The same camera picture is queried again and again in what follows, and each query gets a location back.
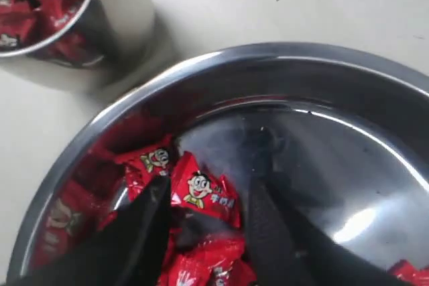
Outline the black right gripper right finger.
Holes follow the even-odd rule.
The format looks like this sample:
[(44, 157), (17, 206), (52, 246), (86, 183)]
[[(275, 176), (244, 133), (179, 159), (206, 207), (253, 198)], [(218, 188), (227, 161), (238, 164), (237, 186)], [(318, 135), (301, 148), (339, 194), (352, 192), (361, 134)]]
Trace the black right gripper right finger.
[(249, 163), (246, 243), (260, 285), (405, 285), (335, 243), (283, 198), (269, 153)]

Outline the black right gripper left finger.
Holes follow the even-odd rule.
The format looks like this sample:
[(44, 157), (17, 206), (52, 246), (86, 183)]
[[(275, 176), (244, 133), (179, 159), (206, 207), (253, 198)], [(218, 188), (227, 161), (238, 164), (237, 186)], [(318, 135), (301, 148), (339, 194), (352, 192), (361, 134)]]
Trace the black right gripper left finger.
[(116, 219), (20, 285), (155, 285), (167, 250), (171, 180), (153, 179)]

